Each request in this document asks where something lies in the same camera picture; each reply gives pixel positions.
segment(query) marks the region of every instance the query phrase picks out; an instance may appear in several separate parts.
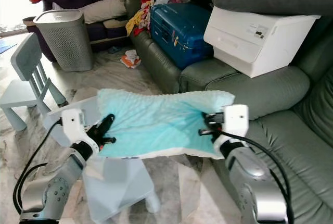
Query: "light blue chair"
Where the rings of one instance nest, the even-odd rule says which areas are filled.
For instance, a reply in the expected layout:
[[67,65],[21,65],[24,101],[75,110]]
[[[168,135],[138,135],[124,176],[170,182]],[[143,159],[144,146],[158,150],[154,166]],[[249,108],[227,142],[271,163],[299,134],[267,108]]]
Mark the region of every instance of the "light blue chair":
[[11,64],[21,80],[13,80],[0,98],[0,108],[16,131],[27,127],[12,108],[37,105],[42,115],[50,112],[43,102],[47,90],[59,107],[67,105],[66,98],[45,74],[41,63],[42,51],[37,35],[27,34],[11,57]]

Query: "light blue towel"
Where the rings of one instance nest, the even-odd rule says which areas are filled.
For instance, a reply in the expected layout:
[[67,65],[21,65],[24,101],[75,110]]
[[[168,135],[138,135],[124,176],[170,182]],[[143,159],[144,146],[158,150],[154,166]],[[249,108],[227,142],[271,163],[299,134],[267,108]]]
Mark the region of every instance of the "light blue towel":
[[101,116],[112,113],[116,117],[106,137],[117,139],[106,144],[100,155],[152,158],[188,154],[222,158],[214,151],[211,136],[198,134],[199,129],[205,128],[201,113],[220,112],[233,100],[234,96],[224,91],[146,96],[124,90],[100,90],[97,101]]

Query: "laundry basket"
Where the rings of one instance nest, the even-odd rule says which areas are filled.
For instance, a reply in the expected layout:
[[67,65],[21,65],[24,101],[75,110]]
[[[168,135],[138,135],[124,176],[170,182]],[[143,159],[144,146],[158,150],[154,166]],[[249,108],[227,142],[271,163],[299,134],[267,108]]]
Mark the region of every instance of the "laundry basket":
[[92,69],[93,53],[81,11],[49,10],[33,22],[64,71]]

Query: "blue suitcase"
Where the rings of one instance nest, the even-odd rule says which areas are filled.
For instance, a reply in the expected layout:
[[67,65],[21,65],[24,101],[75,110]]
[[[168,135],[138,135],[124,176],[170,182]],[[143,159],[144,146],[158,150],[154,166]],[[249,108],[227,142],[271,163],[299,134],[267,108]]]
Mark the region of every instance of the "blue suitcase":
[[184,69],[213,54],[212,46],[203,41],[210,14],[189,3],[155,5],[150,15],[151,36]]

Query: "green leather sofa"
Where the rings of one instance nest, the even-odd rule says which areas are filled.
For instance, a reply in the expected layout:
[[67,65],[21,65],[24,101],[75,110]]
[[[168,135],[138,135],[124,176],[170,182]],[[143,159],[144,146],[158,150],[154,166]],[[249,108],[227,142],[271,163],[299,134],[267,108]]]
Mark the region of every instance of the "green leather sofa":
[[[126,0],[129,17],[139,0]],[[179,70],[147,33],[131,40],[164,93],[224,90],[249,106],[251,138],[281,161],[291,184],[295,224],[333,223],[333,20],[318,20],[291,65],[250,79],[208,58]],[[277,173],[263,153],[258,155]],[[238,204],[224,160],[215,170]]]

